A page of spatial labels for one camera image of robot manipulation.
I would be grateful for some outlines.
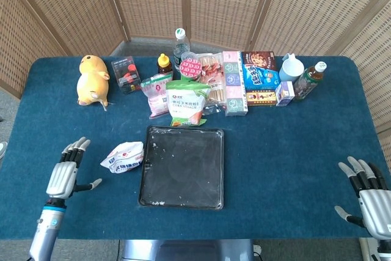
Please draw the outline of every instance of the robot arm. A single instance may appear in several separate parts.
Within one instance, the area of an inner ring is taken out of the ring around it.
[[[102,179],[99,178],[88,185],[76,184],[82,156],[89,144],[90,140],[82,137],[68,145],[61,154],[60,162],[54,166],[46,189],[49,200],[43,207],[41,217],[37,220],[37,231],[29,251],[30,260],[50,261],[62,218],[67,209],[65,200],[72,197],[74,192],[88,191],[101,183]]]
[[[340,206],[335,211],[344,220],[364,227],[379,243],[382,261],[391,261],[391,191],[381,171],[374,164],[348,157],[353,170],[339,162],[340,169],[348,176],[358,198],[362,218],[350,215]]]

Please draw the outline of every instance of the blue table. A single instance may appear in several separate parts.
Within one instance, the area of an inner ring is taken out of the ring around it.
[[[334,212],[340,204],[359,214],[348,179],[338,169],[348,155],[386,161],[371,120],[359,73],[346,57],[299,57],[328,65],[324,81],[301,102],[254,107],[244,117],[207,117],[205,128],[225,131],[224,209],[142,207],[141,168],[111,174],[99,163],[119,143],[145,141],[149,125],[169,125],[170,115],[150,120],[142,92],[119,91],[110,62],[108,100],[76,104],[80,57],[37,60],[31,68],[0,170],[0,238],[31,238],[46,186],[63,148],[86,136],[79,183],[101,177],[91,192],[67,201],[60,238],[222,239],[359,237],[367,233]],[[136,57],[142,78],[156,73],[155,57]]]

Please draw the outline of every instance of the yellow cap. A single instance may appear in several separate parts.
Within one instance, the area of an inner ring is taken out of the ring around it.
[[[158,64],[160,67],[168,67],[170,64],[169,57],[164,55],[164,53],[160,54],[160,57],[158,58]]]

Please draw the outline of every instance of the square tray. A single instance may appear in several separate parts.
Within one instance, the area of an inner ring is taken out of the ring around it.
[[[148,127],[139,203],[222,209],[223,152],[223,130]]]

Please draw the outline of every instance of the yellow stuffed animal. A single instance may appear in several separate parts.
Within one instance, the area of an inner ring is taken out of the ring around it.
[[[104,111],[107,111],[110,76],[103,60],[98,56],[86,55],[80,62],[79,71],[81,76],[77,85],[78,104],[100,102]]]

